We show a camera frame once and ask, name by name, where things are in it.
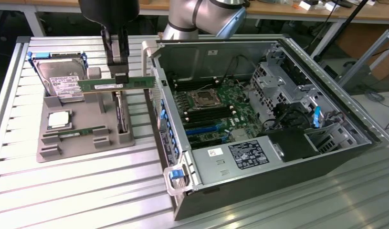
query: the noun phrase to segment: electronic device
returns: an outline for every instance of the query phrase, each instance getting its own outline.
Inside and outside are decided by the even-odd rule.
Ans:
[[[26,56],[46,95],[57,96],[62,103],[84,100],[77,81],[86,79],[85,53],[29,52]]]
[[[175,220],[325,175],[378,142],[295,42],[260,37],[143,43]]]

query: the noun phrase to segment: aluminum table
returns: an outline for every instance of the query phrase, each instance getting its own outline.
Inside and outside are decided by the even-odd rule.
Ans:
[[[156,36],[129,37],[132,77],[140,75],[140,42],[149,39]],[[173,221],[141,90],[127,93],[135,146],[38,164],[42,86],[26,51],[84,51],[108,77],[100,37],[16,44],[0,94],[0,229],[389,228],[389,147],[321,178]]]

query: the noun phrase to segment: white sticker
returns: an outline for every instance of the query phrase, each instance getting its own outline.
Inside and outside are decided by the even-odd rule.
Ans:
[[[208,155],[210,155],[210,156],[222,155],[222,150],[220,150],[220,148],[208,149],[207,151],[208,151]]]
[[[53,86],[56,96],[60,99],[81,96],[80,86],[77,84],[78,81],[77,75],[50,77],[49,81]]]
[[[111,89],[111,88],[123,88],[123,84],[100,84],[100,85],[95,85],[93,88],[96,90],[100,90],[100,89]]]
[[[214,56],[216,54],[218,54],[218,50],[208,50],[208,53],[207,53],[208,56]]]
[[[68,135],[60,135],[60,138],[74,137],[74,136],[80,136],[80,134],[73,133],[73,134],[68,134]]]

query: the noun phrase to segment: hard drive label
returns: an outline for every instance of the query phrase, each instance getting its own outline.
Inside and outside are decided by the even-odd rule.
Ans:
[[[239,169],[268,163],[268,159],[256,140],[230,145],[228,149]]]
[[[81,96],[77,75],[50,77],[49,81],[53,86],[53,91],[60,99]]]

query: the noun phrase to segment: metal frame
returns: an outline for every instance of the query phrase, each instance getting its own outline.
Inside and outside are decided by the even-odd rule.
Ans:
[[[338,84],[343,87],[347,82],[350,81],[358,81],[361,77],[363,77],[362,75],[357,75],[355,73],[358,72],[358,70],[361,69],[361,67],[365,65],[365,63],[367,62],[367,60],[371,58],[373,53],[379,49],[379,47],[389,41],[389,30],[386,30],[383,32],[383,34],[381,35],[381,37],[378,38],[378,40],[374,42],[374,44],[371,45],[371,47],[367,49],[367,51],[365,52],[365,54],[361,56],[359,60],[355,62],[355,64],[351,66],[351,68],[347,70],[347,72],[343,75],[339,75],[337,77],[337,82]],[[373,62],[373,64],[370,65],[370,69],[374,69],[375,66],[381,63],[381,61],[383,60],[383,58],[389,55],[389,50],[385,51],[378,58],[375,59],[375,61]]]
[[[12,88],[17,87],[17,82],[18,82],[18,78],[16,78],[16,71],[18,68],[18,63],[21,62],[20,58],[22,57],[22,54],[26,52],[26,47],[28,44],[24,45],[21,43],[17,43],[14,46],[14,50],[13,50],[13,54],[12,54],[12,58],[10,58],[10,63],[9,63],[9,68],[4,77],[4,83],[1,86],[1,90],[0,90],[0,129],[5,128],[5,121],[4,121],[4,116],[5,116],[5,110],[9,108],[12,108],[12,106],[9,107],[8,104],[12,104]]]

